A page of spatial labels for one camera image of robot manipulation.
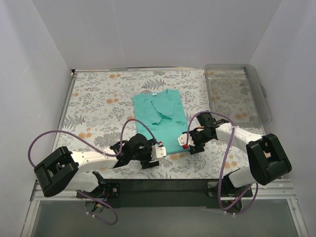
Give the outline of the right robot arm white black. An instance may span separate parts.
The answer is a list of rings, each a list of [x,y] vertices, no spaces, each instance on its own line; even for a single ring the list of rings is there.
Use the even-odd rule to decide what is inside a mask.
[[[190,153],[204,152],[206,143],[211,140],[226,142],[247,154],[248,166],[239,168],[226,175],[220,172],[218,192],[235,196],[244,186],[252,184],[266,185],[292,170],[283,146],[272,133],[259,135],[237,127],[226,116],[216,120],[213,112],[203,111],[194,115],[200,128],[188,129],[178,138],[180,146]]]

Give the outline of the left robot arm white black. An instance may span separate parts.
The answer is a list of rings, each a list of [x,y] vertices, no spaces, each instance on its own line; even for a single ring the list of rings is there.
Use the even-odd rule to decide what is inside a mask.
[[[162,142],[137,133],[102,152],[75,152],[66,146],[59,147],[34,167],[34,173],[45,197],[64,190],[80,190],[98,198],[115,187],[102,177],[100,169],[119,168],[132,160],[148,169],[158,166],[159,159],[165,156]]]

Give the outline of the teal green t-shirt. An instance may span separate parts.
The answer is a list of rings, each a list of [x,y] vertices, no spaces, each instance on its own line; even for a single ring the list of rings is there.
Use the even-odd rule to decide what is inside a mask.
[[[178,90],[138,94],[132,98],[135,118],[144,123],[168,155],[185,150],[178,137],[187,131],[188,122]]]

